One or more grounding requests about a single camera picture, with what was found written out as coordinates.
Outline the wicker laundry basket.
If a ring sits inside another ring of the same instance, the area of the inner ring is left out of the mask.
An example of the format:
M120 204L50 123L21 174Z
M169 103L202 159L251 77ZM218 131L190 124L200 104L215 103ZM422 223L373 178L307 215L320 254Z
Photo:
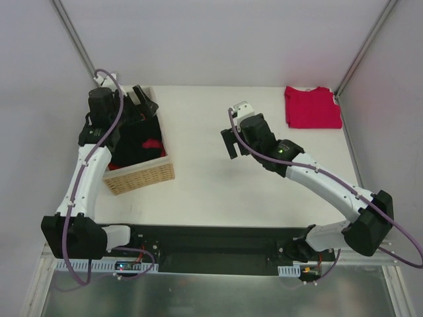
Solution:
M117 170L108 168L102 180L114 195L174 179L173 163L168 152L165 133L161 127L161 114L157 112L156 116L159 120L166 156Z

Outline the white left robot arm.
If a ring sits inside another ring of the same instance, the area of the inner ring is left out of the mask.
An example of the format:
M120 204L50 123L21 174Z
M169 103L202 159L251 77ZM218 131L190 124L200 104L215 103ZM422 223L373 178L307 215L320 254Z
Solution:
M127 179L166 157L157 110L149 87L115 87L110 79L89 92L89 111L78 139L71 182L57 211L42 219L41 230L58 259L99 260L117 247L126 257L139 251L129 225L100 225L95 205L100 185L119 194L138 185Z

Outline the aluminium front rail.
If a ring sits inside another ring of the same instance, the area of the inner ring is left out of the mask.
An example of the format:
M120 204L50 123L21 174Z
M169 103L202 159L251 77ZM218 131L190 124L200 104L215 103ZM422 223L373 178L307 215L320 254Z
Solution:
M338 262L342 265L391 266L400 264L398 260L392 257L392 254L376 251L372 257L365 257L353 252L350 249L343 249L341 251Z

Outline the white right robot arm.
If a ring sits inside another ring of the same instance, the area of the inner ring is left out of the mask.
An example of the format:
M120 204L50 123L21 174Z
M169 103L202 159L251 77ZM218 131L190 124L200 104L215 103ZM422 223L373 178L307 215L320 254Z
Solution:
M283 247L284 254L306 263L321 252L349 247L371 257L392 228L393 199L347 183L322 166L289 139L276 139L263 114L241 102L228 110L231 126L221 136L231 159L251 155L264 169L296 182L330 203L344 220L330 225L309 225Z

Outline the right aluminium frame post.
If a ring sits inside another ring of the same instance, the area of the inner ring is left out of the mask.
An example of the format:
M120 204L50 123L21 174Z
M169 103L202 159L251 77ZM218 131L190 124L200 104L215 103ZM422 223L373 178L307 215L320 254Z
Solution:
M341 94L346 89L348 83L351 81L352 77L354 76L354 73L358 70L358 67L361 65L361 62L366 56L368 50L373 45L377 36L381 32L382 28L385 26L385 24L387 23L387 20L392 15L393 11L395 10L396 6L399 3L400 3L399 0L388 0L386 1L386 4L384 4L381 12L378 14L375 22L373 23L372 27L367 33L358 52L354 56L350 66L348 67L346 73L344 74L340 84L335 89L334 97L336 100L340 98Z

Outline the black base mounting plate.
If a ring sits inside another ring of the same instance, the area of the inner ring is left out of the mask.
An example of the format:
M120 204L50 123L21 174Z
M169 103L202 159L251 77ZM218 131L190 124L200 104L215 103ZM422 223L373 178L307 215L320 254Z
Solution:
M291 266L285 254L303 228L132 225L124 250L110 255L135 258L142 248L153 254L161 273L276 276Z

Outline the folded red t-shirt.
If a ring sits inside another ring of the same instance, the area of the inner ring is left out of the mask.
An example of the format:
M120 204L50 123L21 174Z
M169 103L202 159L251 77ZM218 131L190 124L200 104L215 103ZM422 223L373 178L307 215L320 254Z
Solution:
M341 129L340 106L333 92L326 87L297 90L286 87L284 92L286 123L292 129Z

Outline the left aluminium frame post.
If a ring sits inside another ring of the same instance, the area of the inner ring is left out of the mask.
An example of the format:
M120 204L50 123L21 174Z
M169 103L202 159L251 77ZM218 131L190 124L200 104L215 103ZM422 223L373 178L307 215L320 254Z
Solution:
M83 64L83 67L89 74L90 80L94 83L95 87L99 87L100 84L95 80L95 66L92 62L85 45L74 26L73 21L71 20L71 17L69 13L67 12L67 9L65 8L65 5L63 4L63 1L61 0L51 0L50 4L52 5L54 11L56 12L56 15L58 16L58 19L60 20L68 38L70 39L75 51L77 52L77 55L79 56L79 59L81 63Z

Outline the black flower print t-shirt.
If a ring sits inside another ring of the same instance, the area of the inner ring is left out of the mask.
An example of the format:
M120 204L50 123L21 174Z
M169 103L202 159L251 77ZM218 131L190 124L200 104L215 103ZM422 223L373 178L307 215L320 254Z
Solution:
M117 143L108 168L117 170L165 157L164 144L163 149L144 149L142 147L143 142L148 139L157 139L163 142L157 116L135 125L123 125L120 128L120 140Z

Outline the aluminium frame post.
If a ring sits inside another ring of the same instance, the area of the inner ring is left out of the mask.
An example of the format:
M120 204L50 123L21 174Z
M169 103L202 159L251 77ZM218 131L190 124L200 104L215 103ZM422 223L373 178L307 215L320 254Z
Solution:
M388 0L386 1L386 4L384 4L381 12L378 14L375 22L373 23L372 27L367 33L358 52L354 56L350 66L348 67L346 73L344 74L340 84L335 89L334 97L336 100L340 98L341 94L346 89L348 83L351 81L352 77L354 76L354 73L358 70L358 67L361 65L361 62L366 56L368 50L373 45L377 36L381 32L382 28L385 26L385 24L387 23L387 20L392 15L393 11L395 10L396 6L399 3L400 3L399 0Z
M56 15L58 16L58 19L60 20L68 38L70 39L75 51L77 52L77 55L79 56L79 59L81 63L83 64L83 67L89 74L90 80L94 83L95 87L99 87L100 84L95 80L95 66L92 62L85 45L74 26L73 21L71 20L71 17L69 13L67 12L67 9L65 8L65 5L63 4L63 1L61 0L51 0L50 4L52 5L54 11L56 12Z

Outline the red t-shirt in basket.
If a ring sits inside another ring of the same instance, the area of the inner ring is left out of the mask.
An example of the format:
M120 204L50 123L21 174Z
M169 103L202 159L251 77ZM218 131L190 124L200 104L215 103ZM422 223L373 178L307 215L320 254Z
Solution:
M144 149L163 149L163 142L157 139L148 139L143 142Z

